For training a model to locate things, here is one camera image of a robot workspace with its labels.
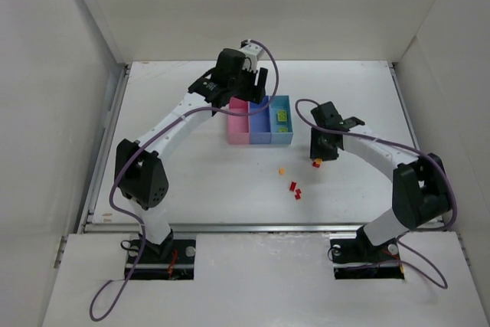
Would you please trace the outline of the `red lego with orange top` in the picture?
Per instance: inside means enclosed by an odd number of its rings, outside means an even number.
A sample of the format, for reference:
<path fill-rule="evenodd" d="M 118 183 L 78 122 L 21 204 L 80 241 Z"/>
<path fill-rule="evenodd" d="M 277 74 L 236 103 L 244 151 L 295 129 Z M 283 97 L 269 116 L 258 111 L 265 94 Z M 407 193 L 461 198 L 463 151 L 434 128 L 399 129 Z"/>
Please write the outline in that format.
<path fill-rule="evenodd" d="M 312 166 L 315 168 L 320 168 L 322 165 L 322 160 L 321 159 L 314 159 L 312 162 Z"/>

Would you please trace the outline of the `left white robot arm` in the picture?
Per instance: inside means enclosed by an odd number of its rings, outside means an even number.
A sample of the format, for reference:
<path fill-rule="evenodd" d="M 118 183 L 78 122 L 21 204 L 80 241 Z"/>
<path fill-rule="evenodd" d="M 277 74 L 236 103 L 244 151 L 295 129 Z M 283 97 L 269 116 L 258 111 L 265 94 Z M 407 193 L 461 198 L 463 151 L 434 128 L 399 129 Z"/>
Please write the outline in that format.
<path fill-rule="evenodd" d="M 264 49 L 251 41 L 224 48 L 216 64 L 188 88 L 181 102 L 152 130 L 116 148 L 114 178 L 121 194 L 143 223 L 140 244 L 147 257 L 164 260 L 172 251 L 173 232 L 162 204 L 169 189 L 164 163 L 191 132 L 232 98 L 261 103 L 267 69 L 257 63 Z"/>

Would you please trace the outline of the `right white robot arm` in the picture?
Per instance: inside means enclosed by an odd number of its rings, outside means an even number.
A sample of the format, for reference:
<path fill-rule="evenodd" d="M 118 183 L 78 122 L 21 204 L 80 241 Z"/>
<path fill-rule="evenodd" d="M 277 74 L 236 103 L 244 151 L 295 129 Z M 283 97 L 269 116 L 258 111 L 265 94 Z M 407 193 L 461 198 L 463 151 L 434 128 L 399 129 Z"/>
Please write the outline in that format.
<path fill-rule="evenodd" d="M 454 208 L 442 160 L 376 137 L 357 117 L 343 118 L 331 102 L 311 111 L 310 158 L 334 161 L 344 151 L 363 159 L 392 184 L 391 206 L 361 226 L 351 239 L 332 240 L 335 263 L 377 263 L 387 259 L 397 238 Z"/>

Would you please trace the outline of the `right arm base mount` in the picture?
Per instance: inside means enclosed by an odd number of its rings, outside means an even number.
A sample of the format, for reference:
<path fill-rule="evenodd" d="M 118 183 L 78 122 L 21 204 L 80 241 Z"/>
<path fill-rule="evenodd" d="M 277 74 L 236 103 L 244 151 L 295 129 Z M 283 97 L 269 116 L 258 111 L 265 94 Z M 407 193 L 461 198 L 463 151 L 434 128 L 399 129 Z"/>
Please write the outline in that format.
<path fill-rule="evenodd" d="M 328 257 L 337 280 L 404 279 L 395 239 L 371 246 L 354 238 L 332 238 Z"/>

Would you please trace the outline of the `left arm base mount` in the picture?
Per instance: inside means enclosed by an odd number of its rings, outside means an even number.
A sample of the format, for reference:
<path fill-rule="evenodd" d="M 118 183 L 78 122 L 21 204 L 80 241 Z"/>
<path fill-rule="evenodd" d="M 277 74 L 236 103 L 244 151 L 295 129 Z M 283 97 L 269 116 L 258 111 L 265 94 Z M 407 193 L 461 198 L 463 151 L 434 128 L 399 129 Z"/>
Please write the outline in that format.
<path fill-rule="evenodd" d="M 160 258 L 145 246 L 131 274 L 131 280 L 193 280 L 196 254 L 195 239 L 175 239 L 170 251 Z"/>

